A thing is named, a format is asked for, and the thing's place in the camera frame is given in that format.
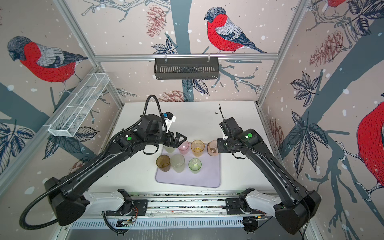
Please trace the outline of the pink faceted glass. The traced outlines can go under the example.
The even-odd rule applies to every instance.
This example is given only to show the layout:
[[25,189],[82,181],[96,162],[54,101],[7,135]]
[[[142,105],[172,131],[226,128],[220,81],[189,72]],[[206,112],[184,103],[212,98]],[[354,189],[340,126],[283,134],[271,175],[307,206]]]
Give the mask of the pink faceted glass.
[[190,150],[190,143],[188,141],[183,142],[179,147],[178,150],[180,154],[186,155]]

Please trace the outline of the pale green short glass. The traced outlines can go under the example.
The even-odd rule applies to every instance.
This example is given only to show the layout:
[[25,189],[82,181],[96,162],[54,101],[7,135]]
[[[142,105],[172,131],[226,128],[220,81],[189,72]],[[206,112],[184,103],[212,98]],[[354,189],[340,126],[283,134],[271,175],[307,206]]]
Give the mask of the pale green short glass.
[[173,153],[175,151],[175,148],[164,146],[164,150],[168,153]]

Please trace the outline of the pale pink textured glass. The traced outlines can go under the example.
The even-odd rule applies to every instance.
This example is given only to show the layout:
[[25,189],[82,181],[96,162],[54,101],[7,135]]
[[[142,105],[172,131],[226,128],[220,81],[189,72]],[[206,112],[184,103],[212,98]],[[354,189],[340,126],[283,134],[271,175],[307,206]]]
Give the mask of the pale pink textured glass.
[[211,157],[214,157],[214,156],[217,156],[217,155],[220,154],[219,151],[218,151],[218,142],[217,142],[217,140],[213,140],[213,141],[211,141],[211,142],[209,142],[207,144],[207,153]]

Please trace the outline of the yellow faceted glass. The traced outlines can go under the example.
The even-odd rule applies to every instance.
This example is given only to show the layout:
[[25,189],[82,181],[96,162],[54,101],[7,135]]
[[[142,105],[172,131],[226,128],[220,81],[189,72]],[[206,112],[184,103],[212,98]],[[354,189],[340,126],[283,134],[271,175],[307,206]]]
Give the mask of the yellow faceted glass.
[[199,158],[204,153],[205,144],[201,140],[195,140],[191,143],[191,150],[196,158]]

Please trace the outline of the tall pale green glass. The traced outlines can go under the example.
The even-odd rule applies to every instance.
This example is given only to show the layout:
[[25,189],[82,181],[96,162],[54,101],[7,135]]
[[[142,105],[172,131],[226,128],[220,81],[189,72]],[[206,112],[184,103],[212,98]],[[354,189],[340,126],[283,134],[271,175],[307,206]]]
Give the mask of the tall pale green glass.
[[185,157],[181,154],[175,154],[171,157],[171,166],[175,172],[181,173],[185,168]]

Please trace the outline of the olive amber textured glass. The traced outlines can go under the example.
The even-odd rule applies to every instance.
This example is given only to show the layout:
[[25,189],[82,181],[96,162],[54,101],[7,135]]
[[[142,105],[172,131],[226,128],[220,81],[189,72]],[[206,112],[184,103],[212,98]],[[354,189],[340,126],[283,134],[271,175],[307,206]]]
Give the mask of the olive amber textured glass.
[[171,159],[168,155],[160,155],[156,160],[156,165],[159,170],[168,172],[171,168]]

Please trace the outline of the small bright green glass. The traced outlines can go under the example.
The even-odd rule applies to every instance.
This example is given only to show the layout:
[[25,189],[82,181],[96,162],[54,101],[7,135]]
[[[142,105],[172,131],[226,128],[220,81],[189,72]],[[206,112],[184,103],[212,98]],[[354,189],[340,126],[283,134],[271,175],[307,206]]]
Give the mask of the small bright green glass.
[[189,161],[189,169],[192,173],[197,174],[202,168],[202,162],[198,158],[193,158]]

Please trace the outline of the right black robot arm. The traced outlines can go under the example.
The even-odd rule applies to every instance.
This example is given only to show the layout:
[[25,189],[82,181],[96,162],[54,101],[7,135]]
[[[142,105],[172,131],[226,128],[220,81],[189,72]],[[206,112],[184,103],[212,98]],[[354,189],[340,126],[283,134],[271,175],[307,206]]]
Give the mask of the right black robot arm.
[[286,232],[296,234],[316,214],[321,196],[297,182],[255,130],[243,131],[234,118],[224,119],[220,127],[225,138],[217,139],[218,152],[242,153],[259,168],[278,194],[274,198],[254,188],[247,188],[239,194],[240,209],[244,213],[262,211],[275,217]]

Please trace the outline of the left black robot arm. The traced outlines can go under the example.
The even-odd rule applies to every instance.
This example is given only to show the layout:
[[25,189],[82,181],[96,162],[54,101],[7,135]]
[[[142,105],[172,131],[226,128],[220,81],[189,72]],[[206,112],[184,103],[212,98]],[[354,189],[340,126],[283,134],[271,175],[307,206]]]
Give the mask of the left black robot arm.
[[[140,120],[127,129],[122,129],[107,143],[106,148],[94,159],[61,179],[51,178],[45,183],[46,191],[33,200],[21,213],[19,225],[25,230],[38,230],[55,223],[67,226],[78,220],[90,201],[84,192],[118,164],[143,152],[146,146],[164,145],[178,148],[187,140],[180,133],[168,130],[166,120],[169,112],[159,116],[142,115]],[[27,214],[41,200],[48,198],[56,218],[40,225],[27,223]]]

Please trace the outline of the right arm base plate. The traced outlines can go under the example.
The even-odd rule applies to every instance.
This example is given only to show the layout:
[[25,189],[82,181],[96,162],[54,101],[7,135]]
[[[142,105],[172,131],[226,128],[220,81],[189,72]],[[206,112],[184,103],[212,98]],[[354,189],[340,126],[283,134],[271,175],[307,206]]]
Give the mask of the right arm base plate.
[[227,198],[225,204],[222,206],[227,211],[228,215],[265,215],[264,212],[259,210],[244,211],[239,204],[239,198]]

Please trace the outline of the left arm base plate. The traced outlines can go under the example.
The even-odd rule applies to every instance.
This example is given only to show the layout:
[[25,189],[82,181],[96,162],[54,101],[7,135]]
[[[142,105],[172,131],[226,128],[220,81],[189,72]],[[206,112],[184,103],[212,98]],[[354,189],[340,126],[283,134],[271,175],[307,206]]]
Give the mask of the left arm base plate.
[[116,211],[106,211],[106,216],[145,216],[148,200],[124,201]]

